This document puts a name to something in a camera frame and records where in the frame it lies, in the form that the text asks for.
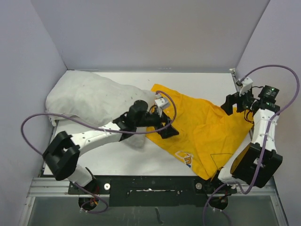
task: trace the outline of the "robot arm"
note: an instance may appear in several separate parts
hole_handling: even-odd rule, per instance
[[[78,158],[84,153],[112,142],[122,141],[133,134],[109,132],[106,130],[118,130],[136,132],[137,127],[153,126],[155,129],[163,127],[171,121],[163,110],[169,106],[166,98],[158,97],[155,100],[155,111],[148,112],[145,101],[138,100],[128,112],[117,119],[100,127],[104,131],[90,130],[87,132],[70,134],[65,131],[56,135],[43,154],[43,159],[49,166],[56,180],[69,179],[88,191],[95,189],[96,183],[93,174],[88,168],[77,164]],[[169,138],[178,135],[179,132],[172,126],[158,132],[161,137]]]
[[[252,94],[252,83],[250,78],[242,83],[238,82],[238,85],[241,86],[240,92],[228,95],[226,102],[221,106],[230,115],[233,113],[232,105],[237,104],[237,112],[249,110],[253,113],[254,119],[254,133],[251,143],[244,150],[237,150],[219,173],[218,179],[227,184],[234,183],[236,179],[241,179],[247,184],[251,183],[258,165],[268,122],[280,110],[280,107],[275,105],[278,89],[265,86],[258,96],[260,99],[256,99]],[[273,119],[267,134],[268,139],[263,160],[254,184],[257,187],[265,186],[282,163],[282,156],[277,154],[275,147],[275,127],[278,118],[279,116],[276,116]]]

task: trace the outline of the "yellow towel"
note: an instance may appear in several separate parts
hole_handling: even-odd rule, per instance
[[[157,133],[147,134],[146,137],[205,180],[212,178],[227,163],[252,127],[244,119],[244,113],[237,113],[236,110],[228,116],[207,100],[188,97],[158,84],[151,90],[164,91],[175,102],[177,117],[173,126],[180,134],[168,139],[162,139]],[[172,105],[164,112],[173,118]]]

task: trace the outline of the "white wall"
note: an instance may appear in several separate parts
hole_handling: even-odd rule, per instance
[[[20,125],[44,111],[46,96],[66,67],[30,0],[1,1],[0,31],[0,225],[15,226],[42,164],[22,140]],[[28,124],[26,134],[43,150],[51,133],[48,120]]]
[[[269,0],[32,0],[68,69],[228,71]]]
[[[271,0],[258,23],[237,66],[239,76],[265,64],[283,64],[294,69],[301,79],[301,1]],[[280,89],[277,102],[284,106],[293,96],[293,76],[284,69],[262,69],[252,75],[255,85]],[[275,181],[289,224],[301,222],[301,94],[279,118],[276,130],[277,151],[283,163]]]

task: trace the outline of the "purple cable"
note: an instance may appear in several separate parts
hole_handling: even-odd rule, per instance
[[[169,127],[174,121],[175,121],[175,118],[177,116],[177,109],[176,109],[176,106],[175,106],[175,103],[174,101],[172,100],[172,98],[166,93],[166,92],[163,92],[163,91],[160,91],[158,90],[156,92],[156,94],[158,93],[162,93],[164,94],[165,96],[167,96],[167,98],[170,100],[170,102],[172,103],[173,107],[174,107],[174,118],[167,124],[165,125],[164,127],[160,128],[160,129],[156,129],[156,130],[153,130],[153,131],[146,131],[146,132],[130,132],[130,131],[120,131],[120,130],[113,130],[113,129],[100,129],[98,127],[94,127],[94,126],[90,126],[88,124],[85,124],[84,122],[81,122],[81,121],[78,121],[76,119],[73,119],[71,117],[68,117],[68,116],[65,116],[63,114],[56,114],[56,113],[37,113],[37,114],[33,114],[33,115],[30,115],[28,116],[21,124],[21,134],[22,134],[22,137],[23,139],[25,140],[25,142],[38,154],[42,155],[42,153],[37,149],[35,148],[30,142],[29,140],[27,139],[27,137],[25,136],[24,134],[24,125],[25,123],[29,120],[29,119],[32,119],[34,117],[37,117],[37,116],[41,116],[41,115],[51,115],[51,116],[57,116],[57,117],[62,117],[64,119],[68,119],[68,120],[71,120],[73,122],[76,122],[80,125],[83,125],[85,127],[88,127],[90,129],[94,129],[94,130],[98,130],[98,131],[106,131],[106,132],[112,132],[112,133],[126,133],[126,134],[150,134],[150,133],[157,133],[157,132],[160,132],[164,129],[166,129],[167,127]]]
[[[93,196],[94,198],[96,198],[97,200],[103,202],[106,207],[103,209],[103,210],[100,210],[100,211],[87,211],[87,213],[92,213],[92,214],[98,214],[98,213],[103,213],[105,211],[107,211],[109,205],[108,203],[106,202],[106,200],[102,199],[101,197],[89,192],[88,190],[86,190],[85,188],[81,187],[78,183],[73,183],[76,187],[78,187],[80,190],[82,190],[83,192],[87,193],[87,194],[90,194],[91,196]],[[87,202],[84,202],[82,205],[81,205],[81,208],[83,208],[84,205],[86,205],[87,203],[90,203],[91,201],[87,201]]]
[[[285,109],[287,109],[294,101],[295,99],[297,98],[298,94],[299,94],[299,90],[300,90],[300,81],[299,81],[299,78],[296,74],[296,72],[287,67],[287,66],[283,66],[283,65],[263,65],[263,66],[260,66],[260,67],[257,67],[253,70],[251,70],[247,75],[245,75],[240,81],[243,81],[245,80],[246,77],[248,77],[250,74],[252,74],[253,72],[259,70],[259,69],[262,69],[262,68],[266,68],[266,67],[280,67],[280,68],[284,68],[284,69],[287,69],[289,70],[295,77],[296,79],[296,84],[297,84],[297,88],[296,88],[296,92],[295,92],[295,95],[293,96],[293,98],[291,99],[291,101],[284,106],[284,108],[282,108],[280,111],[276,112],[269,120],[268,122],[268,125],[267,125],[267,129],[265,131],[265,135],[264,135],[264,139],[263,139],[263,143],[262,143],[262,148],[261,148],[261,153],[260,153],[260,156],[259,156],[259,160],[258,160],[258,163],[257,163],[257,166],[256,166],[256,169],[255,169],[255,173],[254,173],[254,176],[253,176],[253,179],[250,183],[250,186],[248,187],[248,189],[246,191],[243,190],[241,184],[237,181],[236,184],[239,186],[239,189],[241,190],[241,192],[243,194],[248,194],[251,189],[253,188],[255,182],[256,182],[256,179],[257,179],[257,176],[258,176],[258,173],[259,173],[259,169],[260,169],[260,165],[261,165],[261,162],[262,162],[262,159],[263,159],[263,155],[264,155],[264,151],[265,151],[265,146],[266,146],[266,143],[267,143],[267,140],[268,140],[268,136],[266,135],[268,132],[269,132],[269,129],[271,127],[271,123],[272,123],[272,120],[277,116],[279,115],[280,113],[282,113]],[[209,204],[209,201],[212,199],[212,197],[214,196],[214,194],[216,194],[222,187],[224,187],[226,184],[223,184],[221,186],[219,186],[212,194],[211,196],[207,199],[207,202],[205,204],[205,207],[203,209],[203,225],[205,226],[205,212],[206,212],[206,208],[207,208],[207,205]]]
[[[209,198],[207,199],[207,201],[206,201],[206,203],[205,203],[205,206],[204,206],[204,209],[203,209],[203,226],[205,226],[205,213],[206,213],[206,209],[208,208],[208,205],[209,205],[209,202],[210,202],[210,200],[212,199],[212,197],[222,188],[222,187],[224,187],[224,186],[226,186],[227,184],[225,183],[225,184],[222,184],[221,186],[219,186],[218,188],[216,188],[216,190],[209,196]],[[221,211],[225,216],[226,216],[226,218],[228,219],[228,221],[229,221],[229,224],[230,224],[230,226],[232,225],[232,222],[231,222],[231,219],[230,219],[230,217],[229,217],[229,215],[226,213],[226,212],[224,212],[224,211],[222,211],[222,210],[220,210],[220,209],[218,209],[219,211]]]

